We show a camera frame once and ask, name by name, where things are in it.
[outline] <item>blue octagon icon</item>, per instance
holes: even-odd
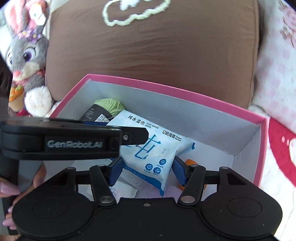
[[[160,174],[161,169],[160,169],[159,167],[156,167],[156,168],[153,169],[153,172],[154,172],[155,174]]]
[[[151,171],[152,168],[153,168],[153,165],[150,164],[150,163],[148,163],[148,164],[145,166],[145,168],[146,168],[147,171]]]
[[[164,165],[164,164],[166,164],[166,159],[161,159],[161,160],[159,161],[159,164],[160,164],[160,165]]]

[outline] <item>brown pillow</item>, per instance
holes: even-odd
[[[109,20],[125,20],[164,0],[140,1]],[[244,108],[253,95],[258,50],[257,0],[172,0],[127,26],[107,26],[107,0],[70,0],[51,17],[46,82],[61,100],[86,74],[170,85]]]

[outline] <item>flower headband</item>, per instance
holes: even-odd
[[[33,44],[37,43],[37,41],[39,39],[41,39],[42,37],[43,37],[43,35],[38,34],[36,29],[34,29],[34,30],[31,30],[31,29],[24,30],[24,31],[22,31],[22,32],[20,32],[18,34],[19,39],[26,38],[29,42],[31,42]]]

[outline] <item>black robotic device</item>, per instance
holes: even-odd
[[[66,168],[22,198],[12,212],[20,241],[276,240],[281,207],[228,167],[207,171],[175,157],[173,172],[186,186],[178,203],[121,198],[117,204],[109,187],[123,168],[119,146],[144,144],[145,128],[18,117],[3,122],[1,131],[2,152],[11,161],[113,158],[89,171]],[[78,193],[80,184],[91,185],[93,202]],[[201,201],[205,184],[217,184],[217,192]]]

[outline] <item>pink nose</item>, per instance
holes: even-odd
[[[16,77],[17,78],[17,77],[20,77],[21,75],[22,75],[22,72],[21,71],[18,71],[17,70],[17,71],[14,71],[13,72],[13,77]]]

